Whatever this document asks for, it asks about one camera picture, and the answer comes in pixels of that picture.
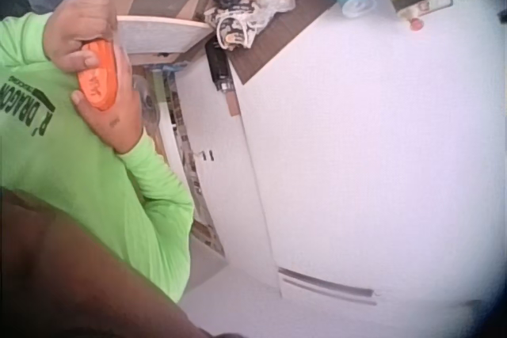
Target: neon green long-sleeve shirt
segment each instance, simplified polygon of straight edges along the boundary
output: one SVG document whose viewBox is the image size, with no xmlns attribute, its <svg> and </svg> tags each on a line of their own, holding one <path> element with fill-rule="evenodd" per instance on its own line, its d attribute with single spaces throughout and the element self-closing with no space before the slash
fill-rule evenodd
<svg viewBox="0 0 507 338">
<path fill-rule="evenodd" d="M 189 278 L 192 199 L 146 134 L 116 155 L 85 125 L 70 100 L 76 76 L 44 55 L 48 16 L 0 21 L 0 184 L 68 213 L 177 302 Z"/>
</svg>

